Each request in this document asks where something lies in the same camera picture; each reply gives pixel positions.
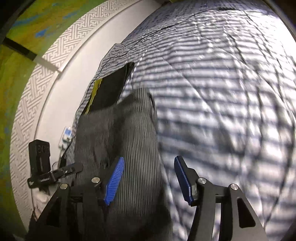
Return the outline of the grey knitted garment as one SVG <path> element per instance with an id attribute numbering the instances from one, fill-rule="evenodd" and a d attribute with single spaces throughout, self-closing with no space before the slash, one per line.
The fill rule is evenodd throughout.
<path id="1" fill-rule="evenodd" d="M 172 223 L 162 177 L 154 100 L 135 89 L 121 102 L 79 118 L 75 184 L 102 177 L 117 157 L 125 161 L 114 200 L 94 226 L 102 240 L 170 240 Z"/>

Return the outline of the white power strip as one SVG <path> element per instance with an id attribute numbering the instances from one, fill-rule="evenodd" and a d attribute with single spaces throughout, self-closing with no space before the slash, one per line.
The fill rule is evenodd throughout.
<path id="1" fill-rule="evenodd" d="M 72 141 L 72 128 L 71 127 L 65 127 L 63 129 L 62 135 L 59 140 L 58 147 L 60 149 L 66 149 L 67 146 L 70 144 Z"/>

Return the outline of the black garment with yellow stripes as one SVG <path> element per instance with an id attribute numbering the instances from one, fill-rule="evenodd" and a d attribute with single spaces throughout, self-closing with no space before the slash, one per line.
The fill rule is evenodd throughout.
<path id="1" fill-rule="evenodd" d="M 119 100 L 123 87 L 133 69 L 134 63 L 129 62 L 110 75 L 95 80 L 90 99 L 82 114 L 86 115 L 114 105 Z"/>

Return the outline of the striped grey bed sheet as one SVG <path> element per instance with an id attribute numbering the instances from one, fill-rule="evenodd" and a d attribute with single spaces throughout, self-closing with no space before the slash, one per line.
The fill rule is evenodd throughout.
<path id="1" fill-rule="evenodd" d="M 150 15 L 103 58 L 98 76 L 135 63 L 157 108 L 174 235 L 189 234 L 173 157 L 216 184 L 236 181 L 269 240 L 295 220 L 295 41 L 263 1 L 183 1 Z"/>

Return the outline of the black and white wall strip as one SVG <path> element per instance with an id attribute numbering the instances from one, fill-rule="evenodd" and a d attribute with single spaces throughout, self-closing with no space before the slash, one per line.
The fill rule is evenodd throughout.
<path id="1" fill-rule="evenodd" d="M 2 44 L 5 45 L 6 47 L 10 48 L 11 50 L 25 56 L 26 58 L 30 59 L 34 63 L 40 64 L 53 72 L 60 73 L 57 66 L 55 66 L 54 64 L 52 64 L 49 61 L 47 61 L 46 59 L 44 59 L 42 56 L 37 55 L 33 51 L 30 51 L 29 49 L 25 48 L 24 46 L 22 46 L 19 43 L 5 37 Z"/>

